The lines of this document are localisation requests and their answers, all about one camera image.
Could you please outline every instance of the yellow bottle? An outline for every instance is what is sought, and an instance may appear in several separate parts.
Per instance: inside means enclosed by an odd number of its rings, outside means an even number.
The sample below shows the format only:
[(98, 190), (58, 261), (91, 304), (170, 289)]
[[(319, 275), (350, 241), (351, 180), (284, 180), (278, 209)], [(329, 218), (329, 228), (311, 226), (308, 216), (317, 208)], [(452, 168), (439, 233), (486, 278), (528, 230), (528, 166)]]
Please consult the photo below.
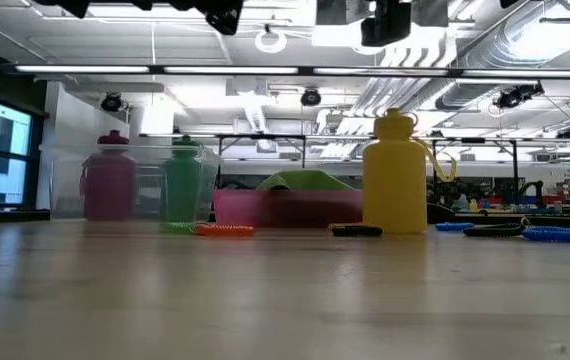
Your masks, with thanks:
[(388, 234), (427, 229), (425, 149), (413, 132), (412, 118), (389, 109), (374, 123), (378, 143), (363, 153), (363, 222)]

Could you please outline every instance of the table surface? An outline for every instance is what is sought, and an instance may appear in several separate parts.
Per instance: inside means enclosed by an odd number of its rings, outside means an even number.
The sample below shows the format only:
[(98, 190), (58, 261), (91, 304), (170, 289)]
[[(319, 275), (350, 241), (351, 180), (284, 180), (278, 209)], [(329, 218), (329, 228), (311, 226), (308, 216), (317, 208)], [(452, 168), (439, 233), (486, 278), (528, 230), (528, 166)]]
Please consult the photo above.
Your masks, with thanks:
[(570, 244), (0, 225), (0, 359), (570, 359)]

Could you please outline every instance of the green bottle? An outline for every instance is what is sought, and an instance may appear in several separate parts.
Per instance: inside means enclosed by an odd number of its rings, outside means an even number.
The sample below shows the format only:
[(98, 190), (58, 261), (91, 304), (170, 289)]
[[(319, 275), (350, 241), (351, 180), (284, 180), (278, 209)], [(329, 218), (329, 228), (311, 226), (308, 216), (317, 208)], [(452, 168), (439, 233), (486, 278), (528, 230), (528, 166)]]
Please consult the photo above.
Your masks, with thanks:
[(165, 222), (199, 222), (209, 218), (214, 184), (206, 183), (216, 169), (200, 161), (203, 145), (188, 135), (172, 141), (181, 146), (163, 163), (161, 215)]

